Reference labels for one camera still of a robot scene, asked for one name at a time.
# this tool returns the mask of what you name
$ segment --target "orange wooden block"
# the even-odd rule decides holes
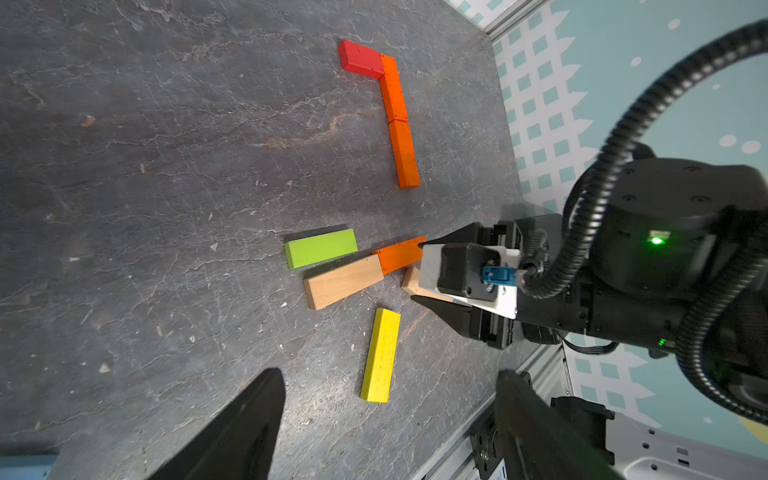
[[[395,151],[395,166],[400,188],[419,187],[419,167],[416,166],[416,152],[413,149],[411,126],[406,121],[393,121],[389,124],[389,136]]]
[[[427,237],[414,238],[373,252],[379,256],[382,273],[386,275],[411,263],[419,262],[422,259],[422,249],[419,248],[419,244],[426,241]]]
[[[384,108],[389,123],[394,120],[408,121],[406,99],[402,96],[400,74],[397,72],[397,62],[394,58],[382,55],[384,75],[379,79],[384,97]]]

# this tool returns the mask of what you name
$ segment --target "red wooden block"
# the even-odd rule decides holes
[[[380,79],[384,75],[382,56],[372,48],[363,47],[349,40],[339,44],[341,68],[366,77]]]

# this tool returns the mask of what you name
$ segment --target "black cable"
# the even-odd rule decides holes
[[[585,355],[607,355],[608,353],[612,353],[619,346],[616,342],[611,342],[607,345],[578,346],[568,342],[557,330],[554,330],[554,333],[560,337],[560,340],[562,340],[565,345],[568,345],[568,348]]]
[[[591,168],[584,195],[560,254],[542,275],[526,274],[523,292],[537,299],[558,295],[576,277],[600,228],[614,185],[634,145],[680,96],[712,74],[768,49],[768,20],[746,25],[699,48],[667,70],[614,127]]]
[[[543,228],[533,230],[530,237],[526,240],[519,268],[522,268],[523,270],[527,270],[528,268],[538,270],[539,264],[543,266],[544,258],[541,255],[542,251],[545,250],[548,245],[547,241],[548,235],[546,230]]]
[[[768,412],[756,409],[721,387],[704,365],[704,340],[720,314],[768,264],[763,251],[768,242],[768,222],[763,222],[756,237],[723,267],[699,295],[677,329],[675,353],[677,364],[686,378],[716,404],[746,419],[768,425]]]
[[[650,147],[640,142],[635,143],[634,149],[632,150],[633,161],[641,158],[653,157],[656,157],[656,154]],[[565,236],[565,232],[568,231],[568,227],[571,225],[571,214],[573,213],[574,208],[576,208],[576,204],[581,198],[581,195],[584,194],[584,190],[586,190],[587,180],[589,180],[592,167],[594,167],[594,164],[590,165],[587,170],[584,170],[584,173],[579,176],[576,183],[574,183],[573,188],[571,188],[568,198],[565,199],[565,205],[563,206],[563,222],[560,229],[563,236]]]

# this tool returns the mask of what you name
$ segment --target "yellow wooden block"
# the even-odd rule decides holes
[[[376,403],[389,401],[389,384],[392,382],[392,370],[395,368],[399,328],[399,313],[383,308],[376,309],[366,375],[362,379],[360,396],[363,400]]]

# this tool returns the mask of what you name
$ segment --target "green wooden block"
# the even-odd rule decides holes
[[[316,237],[291,240],[286,243],[288,267],[312,265],[357,251],[355,232],[350,228]]]

